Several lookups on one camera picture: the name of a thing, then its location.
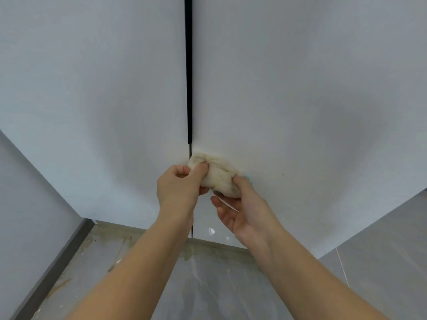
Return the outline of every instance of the bare forearm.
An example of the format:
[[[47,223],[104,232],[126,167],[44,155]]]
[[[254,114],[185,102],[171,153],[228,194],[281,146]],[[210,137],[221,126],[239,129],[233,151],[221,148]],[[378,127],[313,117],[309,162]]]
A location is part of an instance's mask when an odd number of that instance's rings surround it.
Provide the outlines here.
[[[248,248],[295,319],[386,319],[280,225]]]
[[[157,220],[69,320],[149,319],[188,236],[186,228]]]

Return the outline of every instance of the white cabinet door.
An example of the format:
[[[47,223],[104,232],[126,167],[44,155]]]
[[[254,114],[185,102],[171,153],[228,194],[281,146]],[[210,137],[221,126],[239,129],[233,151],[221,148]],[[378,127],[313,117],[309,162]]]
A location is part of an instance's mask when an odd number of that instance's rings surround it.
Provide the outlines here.
[[[427,0],[195,0],[193,16],[193,152],[246,173],[315,256],[427,187]],[[238,245],[208,195],[194,236]]]
[[[79,215],[149,227],[188,159],[184,0],[1,0],[0,26],[0,129]]]

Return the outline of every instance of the person's left hand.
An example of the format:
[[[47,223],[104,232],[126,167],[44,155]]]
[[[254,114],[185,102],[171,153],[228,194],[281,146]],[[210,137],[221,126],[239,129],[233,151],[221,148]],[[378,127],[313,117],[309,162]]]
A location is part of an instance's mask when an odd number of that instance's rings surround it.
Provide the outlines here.
[[[185,165],[173,165],[157,180],[157,198],[160,203],[160,218],[188,221],[193,224],[193,210],[199,195],[209,189],[200,183],[209,171],[206,162],[192,171]]]

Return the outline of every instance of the dark gray baseboard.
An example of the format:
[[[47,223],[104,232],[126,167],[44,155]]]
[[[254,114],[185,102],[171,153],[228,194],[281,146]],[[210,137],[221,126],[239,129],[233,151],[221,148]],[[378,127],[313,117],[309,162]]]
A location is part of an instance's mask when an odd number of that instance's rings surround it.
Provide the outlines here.
[[[11,320],[31,320],[95,224],[85,219],[18,307]]]

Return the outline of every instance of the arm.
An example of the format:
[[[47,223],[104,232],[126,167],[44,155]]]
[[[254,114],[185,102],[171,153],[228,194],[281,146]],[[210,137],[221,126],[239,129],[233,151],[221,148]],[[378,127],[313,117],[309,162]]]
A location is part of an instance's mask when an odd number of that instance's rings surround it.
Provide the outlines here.
[[[218,217],[248,247],[292,316],[306,319],[386,319],[338,280],[287,232],[244,177],[233,181],[242,199],[218,195]]]
[[[172,166],[159,178],[156,222],[68,320],[151,318],[193,224],[197,198],[208,192],[200,188],[207,172],[207,164],[191,173],[186,166]]]

